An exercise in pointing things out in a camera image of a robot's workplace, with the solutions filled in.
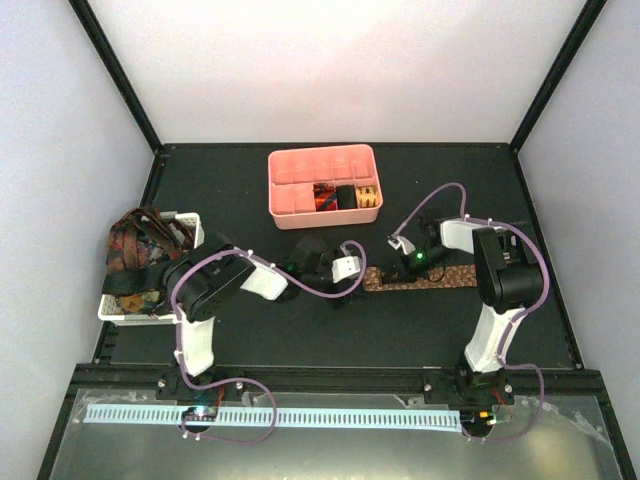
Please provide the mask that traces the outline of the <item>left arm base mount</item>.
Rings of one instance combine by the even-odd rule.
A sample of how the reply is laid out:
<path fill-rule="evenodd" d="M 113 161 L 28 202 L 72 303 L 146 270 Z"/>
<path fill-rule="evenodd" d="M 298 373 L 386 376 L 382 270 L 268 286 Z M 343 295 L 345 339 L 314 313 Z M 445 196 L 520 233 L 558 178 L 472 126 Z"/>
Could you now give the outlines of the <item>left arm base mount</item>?
<path fill-rule="evenodd" d="M 184 426 L 192 433 L 208 430 L 217 420 L 223 403 L 239 402 L 247 386 L 244 380 L 234 380 L 213 388 L 200 389 L 200 386 L 220 380 L 214 370 L 206 370 L 196 377 L 187 374 L 186 377 L 192 386 L 184 380 L 178 366 L 164 370 L 157 382 L 155 399 L 183 407 L 178 426 Z"/>

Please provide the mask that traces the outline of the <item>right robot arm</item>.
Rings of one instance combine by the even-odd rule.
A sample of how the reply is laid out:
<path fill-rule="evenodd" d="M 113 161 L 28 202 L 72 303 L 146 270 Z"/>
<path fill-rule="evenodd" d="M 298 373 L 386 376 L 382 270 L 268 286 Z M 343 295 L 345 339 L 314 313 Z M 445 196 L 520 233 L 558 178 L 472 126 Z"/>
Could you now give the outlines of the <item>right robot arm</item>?
<path fill-rule="evenodd" d="M 482 308 L 474 334 L 454 373 L 457 396 L 479 402 L 500 385 L 506 356 L 524 318 L 545 302 L 549 272 L 536 245 L 516 227 L 470 216 L 437 224 L 434 247 L 419 250 L 398 229 L 388 243 L 401 252 L 409 269 L 433 261 L 448 250 L 473 256 Z"/>

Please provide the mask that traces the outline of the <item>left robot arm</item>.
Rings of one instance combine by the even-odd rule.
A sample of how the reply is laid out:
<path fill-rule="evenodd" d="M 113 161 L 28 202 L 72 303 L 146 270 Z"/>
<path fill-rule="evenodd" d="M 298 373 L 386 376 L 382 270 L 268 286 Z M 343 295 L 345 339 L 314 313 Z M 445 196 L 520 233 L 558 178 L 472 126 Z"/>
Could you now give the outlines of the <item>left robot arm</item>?
<path fill-rule="evenodd" d="M 179 386 L 193 399 L 213 391 L 215 376 L 209 368 L 214 364 L 215 316 L 238 292 L 278 302 L 304 291 L 337 303 L 358 290 L 366 267 L 365 250 L 354 240 L 343 242 L 333 253 L 314 239 L 304 239 L 283 264 L 225 241 L 172 261 L 160 280 L 175 315 Z"/>

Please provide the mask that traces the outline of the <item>brown floral tie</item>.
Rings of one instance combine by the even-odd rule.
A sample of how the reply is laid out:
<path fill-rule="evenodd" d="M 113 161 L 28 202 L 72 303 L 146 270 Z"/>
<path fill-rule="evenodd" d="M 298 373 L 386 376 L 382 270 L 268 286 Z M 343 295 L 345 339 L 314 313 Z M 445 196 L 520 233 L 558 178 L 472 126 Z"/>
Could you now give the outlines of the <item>brown floral tie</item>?
<path fill-rule="evenodd" d="M 402 278 L 399 273 L 384 273 L 378 267 L 368 267 L 363 280 L 367 292 L 418 291 L 432 289 L 476 288 L 473 265 L 454 265 L 436 268 L 426 277 Z"/>

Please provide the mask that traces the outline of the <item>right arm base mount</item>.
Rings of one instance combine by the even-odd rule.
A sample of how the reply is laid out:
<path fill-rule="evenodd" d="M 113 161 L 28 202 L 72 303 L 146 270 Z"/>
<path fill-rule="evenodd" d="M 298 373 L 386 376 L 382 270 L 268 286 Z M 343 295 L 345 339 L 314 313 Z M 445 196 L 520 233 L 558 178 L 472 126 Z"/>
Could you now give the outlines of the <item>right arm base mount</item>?
<path fill-rule="evenodd" d="M 423 375 L 426 403 L 457 410 L 464 433 L 485 439 L 512 418 L 514 396 L 502 371 L 476 373 L 465 367 L 430 370 Z"/>

